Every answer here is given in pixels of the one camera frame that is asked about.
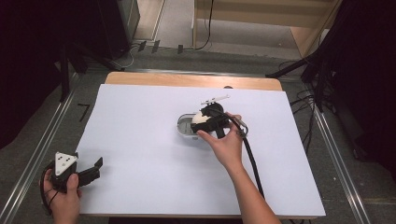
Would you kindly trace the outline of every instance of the metal rail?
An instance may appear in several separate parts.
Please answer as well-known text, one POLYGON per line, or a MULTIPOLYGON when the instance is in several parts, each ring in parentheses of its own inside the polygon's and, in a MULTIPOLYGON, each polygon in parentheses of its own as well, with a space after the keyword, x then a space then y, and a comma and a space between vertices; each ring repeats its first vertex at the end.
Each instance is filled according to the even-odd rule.
POLYGON ((37 173, 37 170, 48 151, 48 148, 50 147, 50 143, 58 131, 59 125, 64 118, 64 114, 70 106, 79 80, 79 75, 75 73, 71 80, 72 89, 65 100, 62 103, 59 103, 52 119, 49 122, 49 125, 47 126, 46 131, 44 131, 40 141, 38 142, 32 157, 23 170, 20 179, 17 181, 13 190, 11 191, 8 201, 3 208, 2 213, 0 214, 0 223, 11 223, 12 219, 15 217, 23 198, 32 184, 35 174, 37 173))
POLYGON ((359 224, 370 224, 370 218, 364 208, 361 196, 353 183, 353 180, 349 174, 349 171, 344 163, 344 160, 340 154, 338 146, 335 144, 335 140, 332 137, 332 132, 330 131, 329 125, 327 124, 324 113, 320 113, 318 108, 315 107, 315 115, 318 122, 320 132, 326 143, 326 147, 329 150, 329 154, 332 158, 332 163, 334 164, 335 171, 340 178, 341 185, 344 188, 346 198, 352 209, 353 215, 357 223, 359 224))

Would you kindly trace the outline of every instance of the white paper sheet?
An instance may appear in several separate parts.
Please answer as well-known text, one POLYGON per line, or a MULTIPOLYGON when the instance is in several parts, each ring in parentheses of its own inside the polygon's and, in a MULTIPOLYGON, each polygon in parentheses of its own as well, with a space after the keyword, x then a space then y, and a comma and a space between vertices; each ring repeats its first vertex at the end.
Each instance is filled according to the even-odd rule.
MULTIPOLYGON (((279 216, 325 216, 283 91, 102 85, 78 145, 78 169, 104 158, 83 187, 81 214, 239 215, 233 183, 202 139, 177 132, 183 114, 220 101, 249 128, 266 201, 279 216)), ((254 175, 243 152, 247 171, 254 175)))

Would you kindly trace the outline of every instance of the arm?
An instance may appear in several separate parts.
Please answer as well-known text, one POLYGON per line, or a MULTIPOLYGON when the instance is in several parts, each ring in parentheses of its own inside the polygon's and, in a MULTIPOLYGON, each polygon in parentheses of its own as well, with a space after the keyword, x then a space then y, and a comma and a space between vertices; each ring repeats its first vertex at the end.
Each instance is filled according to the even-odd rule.
POLYGON ((244 223, 280 223, 242 164, 242 138, 237 127, 231 123, 230 131, 221 139, 203 131, 197 133, 213 148, 219 162, 230 175, 244 223))
POLYGON ((47 202, 50 202, 53 222, 55 224, 77 224, 79 215, 78 175, 73 174, 67 180, 67 193, 57 192, 50 182, 50 172, 48 170, 44 177, 44 191, 47 192, 47 202))

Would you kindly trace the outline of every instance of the power cord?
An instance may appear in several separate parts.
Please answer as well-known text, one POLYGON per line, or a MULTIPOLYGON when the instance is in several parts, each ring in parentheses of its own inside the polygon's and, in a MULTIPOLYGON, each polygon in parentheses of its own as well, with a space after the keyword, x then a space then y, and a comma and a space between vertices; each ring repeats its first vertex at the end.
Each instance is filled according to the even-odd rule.
POLYGON ((210 39, 210 25, 211 25, 211 23, 212 23, 212 14, 213 14, 213 3, 215 2, 215 0, 212 0, 212 5, 211 5, 211 7, 210 7, 210 15, 209 15, 209 34, 207 35, 207 40, 206 40, 206 43, 203 45, 203 46, 201 46, 200 48, 198 48, 198 49, 203 49, 204 47, 206 47, 206 45, 207 45, 207 43, 209 42, 209 39, 210 39))
POLYGON ((40 178, 40 195, 41 195, 41 202, 43 203, 44 210, 46 211, 47 216, 52 215, 52 210, 50 209, 50 203, 52 200, 55 198, 55 196, 58 194, 58 191, 55 193, 55 195, 50 199, 49 203, 47 203, 47 198, 46 194, 47 192, 44 192, 44 178, 46 176, 46 172, 49 169, 53 169, 55 167, 55 161, 52 161, 50 164, 48 164, 45 168, 43 173, 41 174, 40 178))
POLYGON ((312 128, 314 125, 314 115, 315 115, 315 104, 314 104, 315 96, 313 94, 310 94, 310 95, 306 95, 305 97, 302 98, 302 97, 300 97, 300 94, 303 92, 308 92, 308 91, 311 91, 311 90, 299 91, 297 93, 298 100, 290 102, 290 106, 296 105, 299 102, 304 102, 304 104, 300 105, 300 107, 297 110, 292 112, 293 115, 295 115, 296 113, 298 113, 299 111, 301 111, 303 109, 308 108, 309 106, 312 107, 309 124, 308 124, 308 126, 309 126, 308 132, 306 133, 306 135, 303 139, 303 145, 305 144, 305 141, 307 140, 307 144, 306 144, 306 146, 304 146, 306 156, 308 155, 308 150, 309 150, 309 147, 311 145, 311 140, 312 140, 312 128))
POLYGON ((254 178, 255 178, 256 184, 257 184, 257 189, 259 190, 259 193, 262 195, 262 197, 265 198, 265 197, 264 197, 264 192, 263 192, 263 190, 262 190, 262 182, 260 181, 259 171, 257 170, 257 165, 256 165, 256 162, 255 162, 255 160, 254 160, 253 153, 251 152, 250 144, 248 143, 248 139, 247 139, 247 135, 248 135, 248 126, 247 126, 241 119, 238 119, 238 118, 235 118, 235 117, 232 118, 232 117, 230 117, 228 114, 223 113, 223 112, 221 112, 221 111, 219 111, 219 110, 212 109, 212 108, 208 108, 207 110, 211 110, 211 111, 213 111, 213 112, 216 112, 216 113, 219 113, 219 114, 225 116, 225 117, 226 117, 227 119, 229 119, 229 120, 236 126, 236 128, 238 129, 238 132, 239 132, 239 134, 241 135, 242 140, 243 140, 243 142, 244 142, 244 144, 245 144, 245 148, 247 149, 248 158, 249 158, 249 160, 250 160, 251 167, 252 167, 252 169, 253 169, 254 178), (247 130, 246 130, 246 131, 242 130, 241 125, 242 125, 244 128, 246 128, 247 130))
POLYGON ((115 61, 111 61, 111 63, 114 63, 116 66, 120 67, 120 68, 127 68, 130 67, 132 64, 134 64, 134 55, 132 54, 132 50, 136 49, 137 47, 139 47, 138 45, 133 45, 131 47, 131 49, 129 50, 129 55, 131 55, 131 62, 128 63, 127 65, 121 65, 119 63, 116 63, 115 61))

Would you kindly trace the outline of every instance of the hand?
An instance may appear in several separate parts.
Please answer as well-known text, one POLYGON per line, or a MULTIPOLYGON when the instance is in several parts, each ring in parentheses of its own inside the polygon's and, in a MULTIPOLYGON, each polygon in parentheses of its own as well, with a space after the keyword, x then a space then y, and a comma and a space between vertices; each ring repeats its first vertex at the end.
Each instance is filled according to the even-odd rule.
POLYGON ((44 177, 44 192, 46 192, 47 203, 50 202, 50 208, 53 214, 53 220, 56 224, 77 223, 79 215, 79 198, 81 191, 78 189, 78 175, 72 174, 67 180, 67 193, 57 192, 53 189, 50 182, 49 169, 44 177))
MULTIPOLYGON (((239 115, 227 113, 231 118, 241 119, 239 115)), ((223 138, 215 138, 212 135, 200 130, 197 134, 202 137, 213 149, 219 162, 227 171, 234 168, 241 168, 242 165, 242 138, 238 133, 238 128, 230 122, 230 131, 223 138)))

